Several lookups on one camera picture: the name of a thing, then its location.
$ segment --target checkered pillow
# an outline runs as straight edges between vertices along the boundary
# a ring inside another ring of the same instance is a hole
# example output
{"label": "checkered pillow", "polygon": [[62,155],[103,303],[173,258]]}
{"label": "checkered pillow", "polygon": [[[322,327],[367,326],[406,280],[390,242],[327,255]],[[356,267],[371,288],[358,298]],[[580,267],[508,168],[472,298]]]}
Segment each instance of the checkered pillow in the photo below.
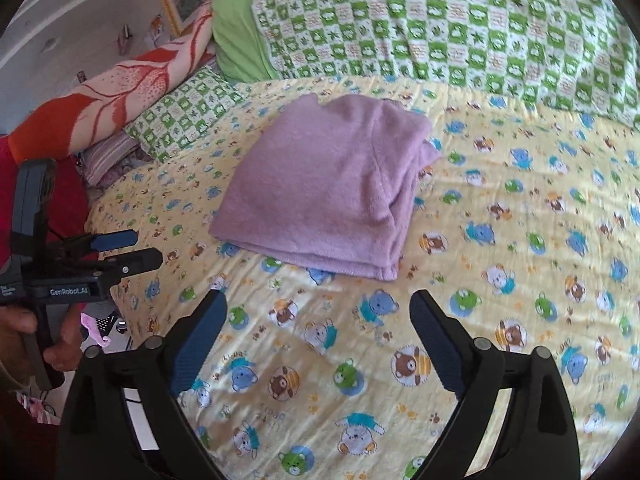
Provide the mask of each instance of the checkered pillow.
{"label": "checkered pillow", "polygon": [[164,162],[206,136],[209,127],[245,97],[204,66],[131,121],[125,131],[150,156]]}

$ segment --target white wall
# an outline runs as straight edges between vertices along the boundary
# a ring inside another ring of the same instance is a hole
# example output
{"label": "white wall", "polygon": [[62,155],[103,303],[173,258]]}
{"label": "white wall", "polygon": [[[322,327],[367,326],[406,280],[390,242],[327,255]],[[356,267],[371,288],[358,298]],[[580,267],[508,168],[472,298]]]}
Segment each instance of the white wall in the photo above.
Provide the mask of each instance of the white wall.
{"label": "white wall", "polygon": [[143,37],[158,14],[168,31],[161,0],[25,0],[0,38],[0,134],[71,90],[81,70],[92,78],[125,59],[117,46],[125,23],[134,35],[127,57],[146,52]]}

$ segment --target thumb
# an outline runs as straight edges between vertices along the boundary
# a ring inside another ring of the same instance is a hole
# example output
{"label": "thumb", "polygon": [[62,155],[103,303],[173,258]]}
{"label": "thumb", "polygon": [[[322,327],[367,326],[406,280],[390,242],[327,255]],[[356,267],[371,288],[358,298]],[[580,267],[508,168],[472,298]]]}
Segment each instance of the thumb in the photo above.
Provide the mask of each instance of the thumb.
{"label": "thumb", "polygon": [[30,310],[20,306],[0,306],[0,325],[21,332],[32,334],[36,331],[38,321]]}

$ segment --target blue gripper pad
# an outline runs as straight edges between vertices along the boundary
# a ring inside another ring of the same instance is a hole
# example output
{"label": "blue gripper pad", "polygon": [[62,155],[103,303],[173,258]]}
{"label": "blue gripper pad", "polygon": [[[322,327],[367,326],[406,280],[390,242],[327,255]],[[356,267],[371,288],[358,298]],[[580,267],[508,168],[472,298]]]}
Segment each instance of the blue gripper pad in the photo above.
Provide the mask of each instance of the blue gripper pad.
{"label": "blue gripper pad", "polygon": [[92,250],[97,253],[113,251],[123,247],[131,247],[138,243],[138,233],[133,229],[97,235],[91,242]]}
{"label": "blue gripper pad", "polygon": [[191,388],[225,320],[225,295],[217,290],[210,290],[196,310],[189,317],[178,320],[168,333],[168,344],[173,344],[181,336],[185,338],[172,363],[173,375],[169,384],[172,396],[177,397]]}
{"label": "blue gripper pad", "polygon": [[[444,389],[454,392],[458,399],[462,398],[466,390],[462,356],[443,327],[443,323],[458,322],[447,318],[425,290],[414,292],[411,296],[409,318],[438,373],[442,386]],[[460,325],[460,329],[463,334],[466,334],[462,325]]]}

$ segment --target yellow bedsheet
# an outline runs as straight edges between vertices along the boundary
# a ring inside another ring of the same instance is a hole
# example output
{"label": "yellow bedsheet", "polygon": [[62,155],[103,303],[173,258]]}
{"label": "yellow bedsheet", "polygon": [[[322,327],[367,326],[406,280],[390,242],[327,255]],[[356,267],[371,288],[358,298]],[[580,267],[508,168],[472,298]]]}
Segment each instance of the yellow bedsheet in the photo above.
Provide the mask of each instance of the yellow bedsheet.
{"label": "yellow bedsheet", "polygon": [[[228,323],[180,402],[227,477],[410,477],[455,404],[409,321],[420,288],[473,336],[510,351],[552,351],[587,476],[640,394],[640,192],[630,130],[405,79],[248,89],[250,102],[210,137],[130,173],[89,221],[93,231],[135,228],[139,247],[165,255],[158,272],[114,290],[135,343],[165,334],[210,288],[226,291]],[[281,106],[310,91],[322,101],[346,92],[394,99],[433,121],[443,158],[420,174],[393,283],[300,269],[207,235],[238,161]],[[486,463],[499,419],[472,470]]]}

